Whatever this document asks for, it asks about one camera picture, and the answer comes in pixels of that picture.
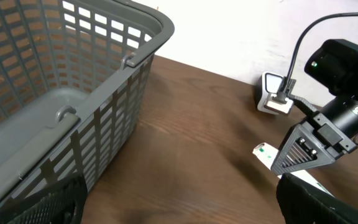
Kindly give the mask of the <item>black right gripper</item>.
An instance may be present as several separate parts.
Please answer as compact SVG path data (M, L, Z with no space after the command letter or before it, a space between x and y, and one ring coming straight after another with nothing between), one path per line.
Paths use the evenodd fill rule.
M282 175L325 166L357 149L352 138L358 133L358 101L338 96L319 111L300 96L291 99L306 117L287 132L271 171Z

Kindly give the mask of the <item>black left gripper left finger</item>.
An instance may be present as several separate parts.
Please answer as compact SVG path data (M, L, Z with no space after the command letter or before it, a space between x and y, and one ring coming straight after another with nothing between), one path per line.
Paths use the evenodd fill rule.
M0 224L80 224L88 189L76 172L0 211Z

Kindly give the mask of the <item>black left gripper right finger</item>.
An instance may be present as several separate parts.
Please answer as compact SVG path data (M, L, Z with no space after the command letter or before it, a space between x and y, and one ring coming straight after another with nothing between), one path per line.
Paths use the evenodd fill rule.
M358 210L293 174L278 182L276 198L286 224L358 224Z

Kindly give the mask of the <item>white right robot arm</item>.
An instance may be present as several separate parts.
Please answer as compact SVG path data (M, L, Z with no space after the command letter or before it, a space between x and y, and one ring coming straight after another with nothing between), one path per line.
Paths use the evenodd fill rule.
M277 175L325 166L358 148L358 45L329 39L309 58L305 73L334 99L317 110L289 95L305 118L293 125L278 148L271 170Z

